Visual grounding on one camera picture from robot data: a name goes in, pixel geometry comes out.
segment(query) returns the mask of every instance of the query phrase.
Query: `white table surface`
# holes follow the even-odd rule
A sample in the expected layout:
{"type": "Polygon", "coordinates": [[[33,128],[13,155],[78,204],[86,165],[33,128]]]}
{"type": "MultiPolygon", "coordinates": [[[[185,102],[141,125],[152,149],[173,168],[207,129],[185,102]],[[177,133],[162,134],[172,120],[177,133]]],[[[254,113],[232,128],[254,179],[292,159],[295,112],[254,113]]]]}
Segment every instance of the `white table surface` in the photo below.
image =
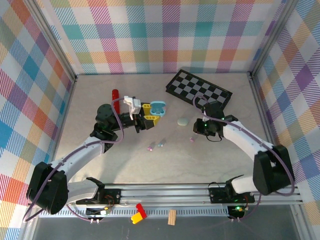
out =
{"type": "MultiPolygon", "coordinates": [[[[196,74],[233,93],[224,114],[232,114],[259,137],[266,139],[258,109],[245,73],[196,74]]],[[[201,115],[190,104],[165,92],[174,74],[83,75],[75,87],[57,150],[63,157],[92,132],[97,109],[110,103],[112,90],[120,96],[135,96],[142,102],[165,101],[167,111],[156,127],[136,133],[124,130],[122,143],[89,162],[71,181],[94,177],[104,183],[209,183],[224,182],[241,174],[252,174],[252,160],[235,144],[223,139],[209,142],[199,135],[194,143],[193,124],[201,115]],[[186,117],[188,126],[178,126],[186,117]],[[147,148],[165,139],[163,147],[147,148]]],[[[128,107],[121,104],[121,112],[128,107]]]]}

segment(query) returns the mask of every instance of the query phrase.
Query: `black and white checkered board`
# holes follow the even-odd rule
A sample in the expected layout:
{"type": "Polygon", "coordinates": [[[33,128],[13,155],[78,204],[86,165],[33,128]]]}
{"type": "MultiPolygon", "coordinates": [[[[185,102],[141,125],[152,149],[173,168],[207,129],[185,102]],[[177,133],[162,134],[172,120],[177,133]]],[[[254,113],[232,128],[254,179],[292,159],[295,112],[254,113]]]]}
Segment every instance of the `black and white checkered board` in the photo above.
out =
{"type": "MultiPolygon", "coordinates": [[[[209,103],[218,101],[222,110],[225,108],[232,95],[232,92],[184,70],[180,70],[168,83],[166,92],[191,105],[193,104],[192,101],[196,95],[202,95],[209,103]]],[[[197,98],[195,103],[199,108],[206,102],[203,99],[197,98]]]]}

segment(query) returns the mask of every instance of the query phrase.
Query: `wooden block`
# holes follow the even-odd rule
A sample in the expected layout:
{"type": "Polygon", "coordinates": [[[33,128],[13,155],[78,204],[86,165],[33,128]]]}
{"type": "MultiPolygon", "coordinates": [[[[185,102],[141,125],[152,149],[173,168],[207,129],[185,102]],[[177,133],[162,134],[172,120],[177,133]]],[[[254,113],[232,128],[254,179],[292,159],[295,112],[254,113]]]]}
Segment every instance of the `wooden block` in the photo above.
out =
{"type": "Polygon", "coordinates": [[[176,216],[177,216],[177,210],[170,209],[168,225],[172,225],[172,226],[176,225],[176,216]]]}

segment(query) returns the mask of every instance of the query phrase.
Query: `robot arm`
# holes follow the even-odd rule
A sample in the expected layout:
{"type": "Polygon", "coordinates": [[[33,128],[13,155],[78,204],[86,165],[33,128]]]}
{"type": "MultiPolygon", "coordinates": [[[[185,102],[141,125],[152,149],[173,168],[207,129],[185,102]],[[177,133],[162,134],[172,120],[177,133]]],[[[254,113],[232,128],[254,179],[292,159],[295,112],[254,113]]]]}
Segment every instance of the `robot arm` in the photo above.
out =
{"type": "Polygon", "coordinates": [[[268,195],[290,185],[290,179],[283,166],[276,157],[267,149],[272,149],[282,159],[294,177],[288,150],[282,146],[274,146],[246,129],[234,116],[225,116],[217,101],[207,103],[202,109],[208,117],[232,122],[232,125],[220,121],[210,120],[207,117],[198,118],[193,126],[193,131],[205,136],[218,134],[242,149],[253,161],[253,174],[251,176],[239,176],[226,182],[226,192],[230,195],[239,195],[247,192],[259,191],[268,195]]]}
{"type": "MultiPolygon", "coordinates": [[[[141,103],[134,97],[124,97],[124,102],[129,105],[129,112],[118,114],[122,128],[135,127],[137,133],[141,130],[153,128],[159,121],[159,116],[150,115],[149,105],[141,103]]],[[[120,126],[112,111],[111,105],[103,104],[97,110],[96,124],[93,131],[83,144],[71,153],[66,162],[65,157],[47,164],[40,162],[33,170],[30,184],[26,193],[27,199],[33,201],[45,179],[55,167],[62,165],[55,171],[45,188],[36,200],[36,205],[50,214],[59,212],[65,204],[81,199],[96,199],[100,201],[102,196],[100,190],[104,184],[92,177],[81,182],[69,182],[70,179],[92,159],[108,151],[113,143],[102,141],[115,141],[118,136],[115,131],[120,126]]]]}

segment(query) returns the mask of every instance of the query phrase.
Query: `gray floor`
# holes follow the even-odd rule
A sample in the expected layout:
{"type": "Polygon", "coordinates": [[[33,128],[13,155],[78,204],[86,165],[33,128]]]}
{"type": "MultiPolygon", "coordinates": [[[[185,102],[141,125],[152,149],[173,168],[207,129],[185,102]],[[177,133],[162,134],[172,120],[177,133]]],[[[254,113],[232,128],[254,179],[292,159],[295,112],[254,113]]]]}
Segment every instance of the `gray floor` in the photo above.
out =
{"type": "MultiPolygon", "coordinates": [[[[245,73],[197,74],[225,88],[233,95],[225,115],[237,117],[245,127],[265,139],[265,134],[245,73]]],[[[91,133],[97,109],[111,102],[111,92],[135,96],[142,102],[165,101],[166,115],[158,125],[137,134],[125,130],[122,143],[97,157],[79,171],[72,181],[94,177],[104,183],[207,183],[224,182],[240,174],[252,174],[253,162],[235,144],[224,139],[209,142],[199,136],[194,143],[193,123],[200,114],[190,104],[165,92],[174,74],[127,74],[80,76],[67,115],[57,158],[79,146],[91,133]],[[190,120],[188,126],[177,125],[180,117],[190,120]],[[165,139],[163,147],[147,151],[151,143],[165,139]]],[[[128,107],[122,105],[121,112],[128,107]]]]}
{"type": "Polygon", "coordinates": [[[259,206],[243,222],[227,217],[146,218],[133,225],[128,217],[113,217],[99,225],[77,218],[39,218],[34,240],[298,240],[290,207],[259,206]]]}

